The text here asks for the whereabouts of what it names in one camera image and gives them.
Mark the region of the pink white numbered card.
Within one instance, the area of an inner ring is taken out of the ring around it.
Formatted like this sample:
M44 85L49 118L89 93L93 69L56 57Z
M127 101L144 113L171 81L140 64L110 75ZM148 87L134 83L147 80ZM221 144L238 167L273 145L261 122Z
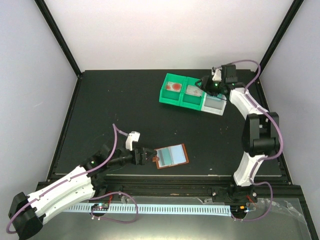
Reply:
M201 89L199 89L197 86L195 85L188 85L186 87L186 91L185 93L187 95L191 95L191 96L195 96L195 97L201 97L203 94L203 91Z

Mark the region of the brown leather card holder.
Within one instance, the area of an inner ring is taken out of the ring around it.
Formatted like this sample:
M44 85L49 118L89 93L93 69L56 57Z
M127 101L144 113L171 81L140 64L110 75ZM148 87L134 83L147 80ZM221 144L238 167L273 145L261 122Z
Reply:
M189 163L187 150L184 144L162 147L155 151L156 155L152 158L152 161L156 164L157 169L175 167Z

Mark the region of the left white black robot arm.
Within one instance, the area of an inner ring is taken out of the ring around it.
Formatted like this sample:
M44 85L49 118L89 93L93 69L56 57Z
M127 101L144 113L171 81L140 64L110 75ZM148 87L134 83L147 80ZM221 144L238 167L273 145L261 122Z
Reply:
M33 193L16 194L8 213L8 225L14 230L7 233L17 234L21 240L33 237L44 224L72 205L91 198L103 199L108 192L105 175L111 166L144 165L156 154L155 150L145 147L112 150L103 145L81 165L52 184Z

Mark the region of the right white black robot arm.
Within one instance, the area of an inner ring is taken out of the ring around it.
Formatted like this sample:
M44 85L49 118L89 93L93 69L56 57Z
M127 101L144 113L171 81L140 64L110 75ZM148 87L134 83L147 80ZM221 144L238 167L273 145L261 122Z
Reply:
M225 96L245 119L241 137L242 159L225 189L231 202L242 202L253 193L254 178L262 163L275 151L282 151L279 116L263 108L252 97L248 86L239 82L235 64L213 68L211 75L196 81L195 86L208 96Z

